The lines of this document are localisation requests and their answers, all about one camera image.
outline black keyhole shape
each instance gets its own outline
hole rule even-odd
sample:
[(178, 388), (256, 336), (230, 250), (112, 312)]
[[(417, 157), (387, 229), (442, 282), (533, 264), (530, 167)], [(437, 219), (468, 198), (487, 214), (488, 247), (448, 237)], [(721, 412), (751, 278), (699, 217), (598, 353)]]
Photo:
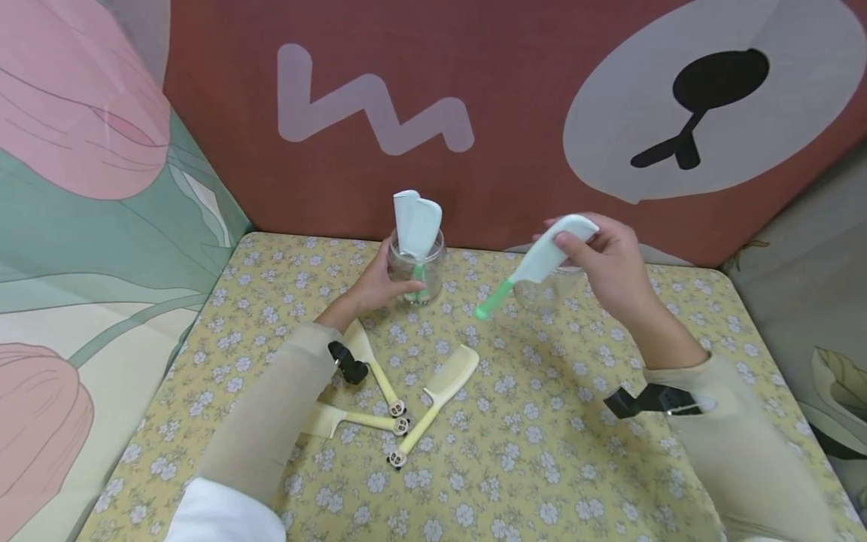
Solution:
[(705, 113), (743, 100), (767, 79), (771, 63), (757, 49), (722, 51), (703, 56), (687, 65), (675, 78), (672, 93), (692, 116), (675, 137), (636, 154), (630, 164), (648, 167), (671, 156), (680, 169), (693, 169), (701, 163), (693, 130)]

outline table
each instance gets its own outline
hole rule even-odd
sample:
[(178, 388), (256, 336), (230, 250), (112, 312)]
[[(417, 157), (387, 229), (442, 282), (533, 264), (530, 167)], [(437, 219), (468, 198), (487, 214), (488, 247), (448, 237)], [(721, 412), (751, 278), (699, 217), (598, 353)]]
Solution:
[[(345, 291), (377, 244), (252, 233), (211, 294), (79, 540), (162, 540), (215, 429), (294, 325)], [(493, 322), (475, 305), (515, 254), (452, 249), (440, 297), (362, 323), (414, 419), (422, 388), (460, 343), (481, 362), (395, 471), (397, 437), (342, 424), (302, 436), (274, 502), (292, 540), (717, 540), (720, 525), (660, 415), (619, 421), (602, 399), (644, 385), (635, 345), (586, 279), (550, 317), (514, 299)], [(669, 309), (737, 363), (813, 472), (839, 536), (866, 540), (840, 483), (732, 284), (717, 271), (651, 265)], [(369, 377), (323, 398), (387, 415)]]

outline black clip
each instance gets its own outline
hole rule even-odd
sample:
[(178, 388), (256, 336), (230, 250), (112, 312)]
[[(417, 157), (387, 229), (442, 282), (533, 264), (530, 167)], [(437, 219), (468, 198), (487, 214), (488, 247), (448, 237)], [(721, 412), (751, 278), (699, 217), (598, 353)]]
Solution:
[(352, 356), (348, 348), (338, 341), (332, 341), (328, 345), (328, 352), (337, 364), (337, 368), (343, 375), (343, 380), (350, 384), (360, 384), (368, 375), (369, 369), (365, 362), (359, 362)]
[(615, 416), (624, 420), (641, 412), (664, 412), (674, 416), (699, 415), (701, 408), (688, 391), (661, 384), (648, 384), (638, 397), (623, 388), (603, 401)]

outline red-brown backdrop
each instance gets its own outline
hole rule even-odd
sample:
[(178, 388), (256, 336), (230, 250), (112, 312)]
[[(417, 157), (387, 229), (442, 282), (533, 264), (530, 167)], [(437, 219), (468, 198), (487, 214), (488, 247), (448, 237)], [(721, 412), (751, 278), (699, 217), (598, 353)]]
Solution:
[[(838, 0), (823, 1), (836, 9)], [(717, 265), (863, 137), (867, 90), (859, 82), (842, 113), (812, 141), (736, 186), (637, 204), (588, 186), (564, 154), (564, 123), (576, 93), (615, 48), (685, 4), (185, 0), (172, 5), (165, 89), (262, 230), (383, 238), (394, 227), (391, 194), (415, 188), (442, 205), (451, 246), (519, 245), (543, 219), (592, 210), (631, 224), (646, 245)], [(694, 4), (688, 7), (714, 9), (710, 0)], [(867, 2), (845, 4), (853, 18), (867, 19)], [(682, 39), (695, 32), (685, 29)], [(390, 155), (364, 113), (300, 141), (284, 139), (277, 125), (277, 52), (286, 43), (300, 45), (312, 59), (312, 101), (374, 74), (388, 88), (400, 122), (442, 98), (462, 101), (472, 146), (454, 152), (438, 135)], [(821, 60), (813, 59), (817, 69)], [(774, 74), (775, 59), (770, 62)], [(807, 80), (819, 76), (810, 72)], [(663, 95), (670, 87), (648, 92)], [(670, 129), (660, 130), (658, 140), (679, 128)]]

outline white zigzag shape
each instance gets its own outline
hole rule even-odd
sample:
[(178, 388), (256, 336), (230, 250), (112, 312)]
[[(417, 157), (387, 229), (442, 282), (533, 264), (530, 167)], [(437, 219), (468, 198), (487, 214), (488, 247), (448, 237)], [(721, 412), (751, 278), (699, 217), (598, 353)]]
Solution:
[(277, 52), (277, 130), (288, 141), (303, 141), (311, 135), (364, 111), (382, 151), (398, 156), (442, 134), (446, 147), (463, 153), (475, 137), (464, 102), (443, 98), (401, 124), (385, 82), (364, 74), (310, 102), (313, 60), (307, 49), (286, 43)]

